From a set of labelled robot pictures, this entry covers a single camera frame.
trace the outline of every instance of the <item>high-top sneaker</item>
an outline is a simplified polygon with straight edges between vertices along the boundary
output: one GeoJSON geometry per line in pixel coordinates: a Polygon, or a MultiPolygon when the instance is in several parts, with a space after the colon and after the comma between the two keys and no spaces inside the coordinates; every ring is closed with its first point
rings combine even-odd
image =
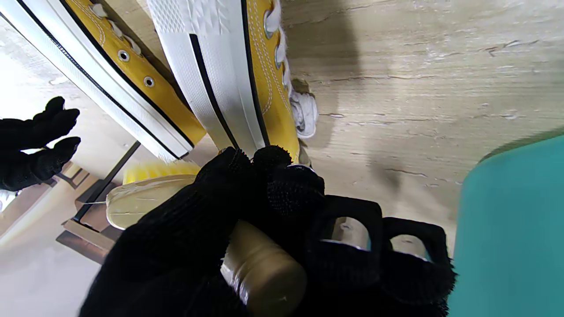
{"type": "Polygon", "coordinates": [[[274,144],[298,161],[317,108],[293,90],[279,0],[148,0],[166,58],[218,148],[274,144]]]}
{"type": "Polygon", "coordinates": [[[2,15],[94,102],[164,160],[205,135],[139,46],[89,0],[2,0],[2,15]]]}

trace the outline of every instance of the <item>teal container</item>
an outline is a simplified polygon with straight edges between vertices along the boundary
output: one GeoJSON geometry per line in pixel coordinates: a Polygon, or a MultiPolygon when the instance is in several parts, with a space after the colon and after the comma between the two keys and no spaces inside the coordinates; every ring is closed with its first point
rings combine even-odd
{"type": "Polygon", "coordinates": [[[564,137],[470,172],[454,264],[451,317],[564,316],[564,137]]]}

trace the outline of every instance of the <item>black stripe on sole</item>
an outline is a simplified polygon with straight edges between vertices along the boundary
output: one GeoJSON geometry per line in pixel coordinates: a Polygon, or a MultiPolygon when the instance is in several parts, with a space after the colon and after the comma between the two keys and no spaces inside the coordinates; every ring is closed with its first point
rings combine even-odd
{"type": "Polygon", "coordinates": [[[118,73],[121,78],[123,78],[123,80],[125,80],[125,82],[131,86],[131,88],[133,88],[133,90],[135,90],[136,93],[138,93],[149,105],[151,105],[151,107],[153,107],[153,109],[155,109],[165,120],[166,122],[168,122],[174,130],[176,130],[176,132],[178,132],[182,138],[184,140],[186,140],[186,142],[188,142],[188,144],[190,144],[190,146],[192,148],[194,148],[194,143],[192,142],[192,140],[190,140],[190,138],[188,138],[188,136],[186,134],[184,134],[184,132],[182,132],[182,130],[170,119],[169,116],[166,115],[166,113],[157,106],[157,104],[155,104],[153,102],[153,100],[151,100],[151,98],[149,98],[144,92],[142,92],[142,90],[137,87],[136,84],[134,84],[128,76],[126,76],[122,70],[116,65],[116,63],[112,60],[112,58],[109,57],[109,55],[104,51],[104,49],[100,46],[100,44],[98,43],[98,41],[94,38],[94,36],[92,36],[92,34],[90,33],[90,31],[88,31],[88,29],[84,26],[84,24],[82,23],[82,21],[78,18],[78,16],[74,13],[74,11],[71,9],[71,7],[69,6],[69,4],[66,2],[66,0],[59,0],[61,2],[61,4],[65,7],[65,9],[67,10],[67,12],[70,14],[70,16],[72,17],[72,19],[74,20],[74,22],[78,25],[78,27],[82,30],[82,32],[84,34],[86,34],[86,37],[88,37],[88,39],[90,40],[90,42],[94,45],[94,47],[96,47],[96,49],[98,50],[98,52],[102,55],[102,57],[108,62],[109,65],[112,66],[112,68],[114,69],[114,71],[116,71],[116,73],[118,73]]]}
{"type": "Polygon", "coordinates": [[[39,19],[33,14],[33,12],[29,9],[29,7],[22,1],[17,0],[19,5],[24,9],[24,11],[32,18],[33,21],[41,28],[41,30],[47,35],[47,37],[55,44],[55,46],[63,53],[69,61],[84,75],[88,80],[100,90],[102,94],[104,94],[111,102],[113,102],[119,109],[121,109],[128,117],[130,117],[136,124],[138,124],[147,134],[149,134],[160,146],[162,146],[167,152],[169,152],[172,156],[176,159],[179,157],[171,151],[167,146],[163,144],[157,137],[148,129],[146,128],[137,118],[135,118],[129,111],[127,111],[116,99],[114,99],[107,91],[105,91],[75,60],[74,58],[65,50],[65,48],[57,41],[57,39],[47,30],[47,28],[39,21],[39,19]]]}
{"type": "Polygon", "coordinates": [[[243,12],[243,32],[245,33],[245,50],[247,56],[247,67],[249,68],[250,89],[253,93],[254,111],[257,114],[258,126],[261,128],[262,138],[265,140],[265,145],[269,146],[268,132],[266,131],[265,120],[262,118],[261,103],[258,100],[257,84],[254,81],[253,73],[253,58],[250,51],[249,28],[247,19],[246,0],[241,0],[241,10],[243,12]]]}
{"type": "Polygon", "coordinates": [[[210,99],[211,107],[213,108],[213,111],[215,112],[215,115],[217,116],[217,119],[219,120],[221,127],[223,127],[223,130],[225,131],[227,137],[231,141],[231,144],[233,144],[233,147],[239,148],[239,146],[237,145],[237,141],[235,141],[235,137],[233,136],[233,133],[231,133],[229,126],[227,126],[227,122],[223,117],[223,113],[221,113],[221,110],[219,109],[217,100],[215,99],[215,94],[213,93],[213,89],[212,89],[212,83],[210,82],[208,72],[206,71],[206,65],[204,64],[204,58],[202,57],[202,49],[200,48],[200,42],[198,41],[198,36],[195,34],[190,34],[190,41],[192,42],[192,49],[194,50],[194,56],[196,57],[196,62],[198,63],[198,69],[200,70],[202,81],[204,82],[204,86],[206,87],[206,92],[208,93],[208,98],[210,99]]]}

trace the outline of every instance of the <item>knit glove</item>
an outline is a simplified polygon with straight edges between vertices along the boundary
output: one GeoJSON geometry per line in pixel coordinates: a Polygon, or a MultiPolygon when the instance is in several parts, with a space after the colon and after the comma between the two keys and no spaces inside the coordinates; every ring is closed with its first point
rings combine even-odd
{"type": "Polygon", "coordinates": [[[45,147],[47,143],[67,135],[76,124],[78,109],[64,109],[64,99],[51,99],[45,111],[31,120],[0,120],[0,189],[22,190],[44,182],[61,172],[76,152],[79,137],[65,138],[52,149],[46,148],[33,154],[23,149],[45,147]]]}

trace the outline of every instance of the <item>white rubber sole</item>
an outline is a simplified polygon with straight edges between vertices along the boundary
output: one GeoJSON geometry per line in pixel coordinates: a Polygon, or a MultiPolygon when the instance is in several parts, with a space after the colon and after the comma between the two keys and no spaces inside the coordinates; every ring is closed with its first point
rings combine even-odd
{"type": "Polygon", "coordinates": [[[192,146],[110,65],[60,0],[2,0],[0,12],[131,135],[163,160],[192,146]]]}
{"type": "Polygon", "coordinates": [[[175,78],[216,146],[252,156],[267,145],[253,99],[241,0],[147,4],[175,78]]]}

